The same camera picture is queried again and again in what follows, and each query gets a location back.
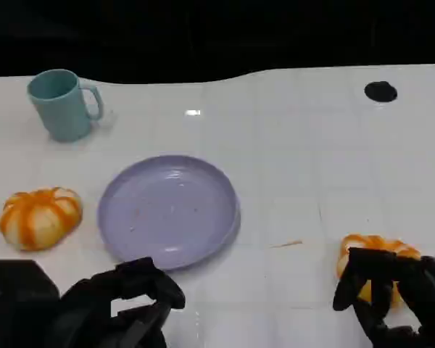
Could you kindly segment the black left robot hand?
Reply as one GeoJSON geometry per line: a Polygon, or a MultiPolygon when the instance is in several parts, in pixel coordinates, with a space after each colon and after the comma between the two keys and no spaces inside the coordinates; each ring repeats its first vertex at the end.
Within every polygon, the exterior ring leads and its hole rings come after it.
{"type": "Polygon", "coordinates": [[[178,284],[155,267],[152,258],[124,262],[72,286],[60,299],[46,347],[165,347],[162,327],[186,298],[178,284]],[[146,295],[152,304],[111,315],[116,299],[146,295]]]}

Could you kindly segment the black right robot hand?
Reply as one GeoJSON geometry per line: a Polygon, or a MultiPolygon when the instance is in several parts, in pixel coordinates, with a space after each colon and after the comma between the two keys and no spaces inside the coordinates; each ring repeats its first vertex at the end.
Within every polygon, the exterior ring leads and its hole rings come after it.
{"type": "Polygon", "coordinates": [[[352,247],[333,298],[335,311],[348,307],[374,347],[435,347],[435,257],[352,247]],[[394,289],[419,320],[417,331],[385,324],[394,289]]]}

